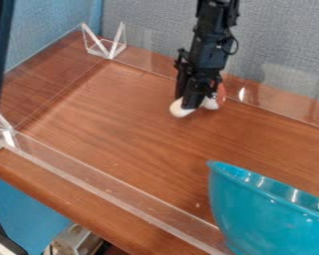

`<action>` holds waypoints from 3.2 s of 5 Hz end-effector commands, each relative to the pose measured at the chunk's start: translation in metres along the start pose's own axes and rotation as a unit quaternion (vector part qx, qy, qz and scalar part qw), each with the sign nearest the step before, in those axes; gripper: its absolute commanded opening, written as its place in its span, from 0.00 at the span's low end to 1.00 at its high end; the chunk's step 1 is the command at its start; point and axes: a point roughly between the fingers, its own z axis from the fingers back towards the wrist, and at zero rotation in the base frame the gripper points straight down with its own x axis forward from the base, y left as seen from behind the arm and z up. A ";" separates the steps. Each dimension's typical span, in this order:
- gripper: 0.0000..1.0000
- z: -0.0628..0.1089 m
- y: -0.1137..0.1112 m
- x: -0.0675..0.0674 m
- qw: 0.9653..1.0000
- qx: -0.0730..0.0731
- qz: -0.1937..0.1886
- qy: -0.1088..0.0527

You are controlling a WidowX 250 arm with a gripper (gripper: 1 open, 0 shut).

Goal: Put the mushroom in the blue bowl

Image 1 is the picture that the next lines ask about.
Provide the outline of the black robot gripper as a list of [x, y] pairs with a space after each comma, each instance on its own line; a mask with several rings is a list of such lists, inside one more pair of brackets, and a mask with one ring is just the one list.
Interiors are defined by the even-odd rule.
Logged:
[[216, 92], [220, 79], [195, 78], [196, 73], [217, 74], [237, 43], [231, 27], [239, 17], [239, 0], [197, 0], [189, 50], [177, 50], [175, 97], [183, 98], [183, 107], [197, 107], [204, 97]]

